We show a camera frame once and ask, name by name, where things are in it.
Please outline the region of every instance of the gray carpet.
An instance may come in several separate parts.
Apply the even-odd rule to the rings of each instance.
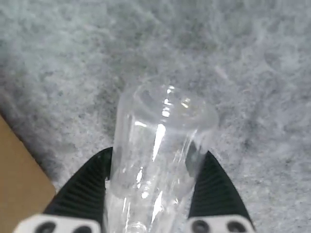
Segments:
[[[0,110],[59,189],[125,83],[187,82],[258,232],[311,232],[311,1],[1,0]]]

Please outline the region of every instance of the transparent container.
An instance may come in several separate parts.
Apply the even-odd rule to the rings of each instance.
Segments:
[[[213,106],[172,85],[128,88],[118,105],[107,233],[168,233],[218,125]]]

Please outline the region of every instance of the cardboard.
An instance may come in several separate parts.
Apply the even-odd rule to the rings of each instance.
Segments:
[[[49,178],[0,116],[0,233],[41,213],[54,195]]]

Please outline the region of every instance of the screw hole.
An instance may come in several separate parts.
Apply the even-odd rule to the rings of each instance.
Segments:
[[[78,227],[73,233],[92,233],[92,229],[88,226]]]
[[[53,222],[45,222],[39,225],[35,233],[52,233],[56,228],[56,224]]]
[[[209,226],[205,221],[198,220],[193,222],[192,231],[194,233],[209,233]]]
[[[229,222],[227,227],[230,232],[246,232],[246,229],[243,226],[243,224],[239,222],[235,222],[235,221]]]

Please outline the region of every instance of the clear plastic bottle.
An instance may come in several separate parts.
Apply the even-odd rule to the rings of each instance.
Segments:
[[[128,88],[118,105],[107,233],[168,233],[193,188],[218,115],[172,85]]]

